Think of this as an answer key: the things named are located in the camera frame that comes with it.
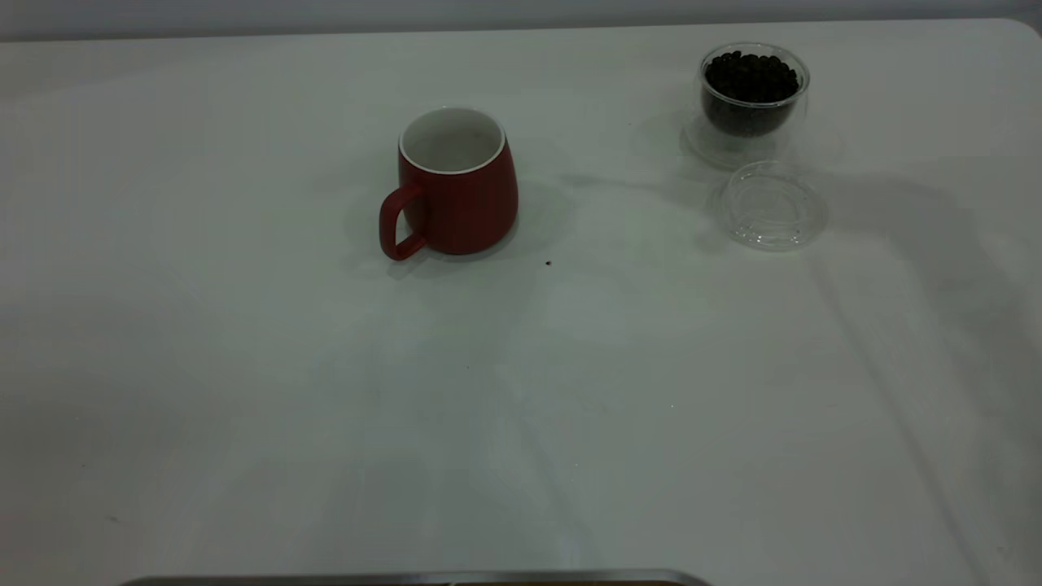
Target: glass jar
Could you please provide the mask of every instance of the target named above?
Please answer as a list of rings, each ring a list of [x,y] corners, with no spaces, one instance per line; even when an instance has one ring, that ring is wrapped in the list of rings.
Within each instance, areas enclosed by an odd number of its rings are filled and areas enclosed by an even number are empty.
[[[743,101],[726,96],[706,79],[713,59],[734,54],[776,57],[794,72],[798,89],[777,101]],[[694,150],[716,165],[737,169],[777,158],[801,127],[811,73],[791,51],[766,43],[729,43],[710,51],[698,68],[699,107],[686,129]]]

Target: mug rim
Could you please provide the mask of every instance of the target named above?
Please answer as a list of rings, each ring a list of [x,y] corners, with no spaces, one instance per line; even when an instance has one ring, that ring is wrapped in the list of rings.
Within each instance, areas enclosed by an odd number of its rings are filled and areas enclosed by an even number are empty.
[[[490,156],[489,158],[487,158],[486,161],[483,161],[480,165],[475,165],[474,167],[469,167],[469,168],[463,169],[461,171],[438,171],[436,169],[430,169],[428,167],[424,167],[423,165],[420,165],[419,163],[413,161],[413,158],[408,155],[408,153],[405,152],[405,143],[404,143],[404,141],[405,141],[405,133],[408,132],[408,129],[413,127],[413,124],[416,124],[416,122],[418,120],[420,120],[421,118],[423,118],[423,117],[425,117],[425,116],[427,116],[429,114],[435,114],[436,112],[446,112],[446,111],[450,111],[450,109],[463,109],[463,111],[473,112],[475,114],[479,114],[479,115],[488,118],[489,120],[491,120],[492,123],[495,124],[496,128],[499,130],[499,146],[496,148],[496,152],[494,152],[492,154],[492,156]],[[470,106],[470,105],[448,105],[447,104],[447,105],[440,105],[438,107],[430,108],[430,109],[424,112],[423,114],[420,114],[416,118],[414,118],[413,121],[410,122],[407,126],[405,126],[405,129],[402,130],[400,135],[398,135],[398,152],[401,154],[401,156],[406,162],[408,162],[408,164],[412,165],[413,167],[416,167],[417,169],[419,169],[419,170],[421,170],[421,171],[423,171],[425,173],[432,173],[435,175],[466,175],[467,173],[473,173],[474,171],[477,171],[479,169],[483,169],[485,167],[488,167],[489,165],[492,164],[493,161],[495,161],[496,158],[499,158],[499,155],[502,154],[503,148],[505,148],[505,147],[506,147],[506,130],[503,129],[503,125],[499,123],[499,120],[497,120],[495,116],[492,116],[488,112],[485,112],[481,108]]]

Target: clear plastic lid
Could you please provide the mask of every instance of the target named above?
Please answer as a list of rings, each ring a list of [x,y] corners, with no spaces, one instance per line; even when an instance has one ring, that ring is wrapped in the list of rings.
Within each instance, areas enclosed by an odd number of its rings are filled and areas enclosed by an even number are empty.
[[[792,250],[810,244],[828,223],[828,207],[799,170],[761,161],[730,176],[718,200],[724,228],[743,244]]]

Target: mug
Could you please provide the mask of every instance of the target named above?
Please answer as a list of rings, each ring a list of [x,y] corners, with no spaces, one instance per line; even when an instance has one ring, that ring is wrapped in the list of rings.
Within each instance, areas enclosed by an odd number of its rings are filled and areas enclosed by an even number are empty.
[[[518,181],[502,125],[472,107],[445,106],[398,139],[398,185],[380,206],[380,248],[403,261],[424,246],[470,254],[496,244],[518,214]],[[396,242],[398,214],[413,234]]]

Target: table surface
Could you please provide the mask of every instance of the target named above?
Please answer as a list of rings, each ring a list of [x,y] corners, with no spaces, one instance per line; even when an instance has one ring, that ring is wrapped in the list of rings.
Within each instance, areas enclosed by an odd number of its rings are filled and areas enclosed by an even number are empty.
[[[722,236],[710,48],[813,73],[811,247]],[[1008,21],[0,45],[0,582],[1036,583],[1042,43]],[[521,211],[393,264],[424,109]]]

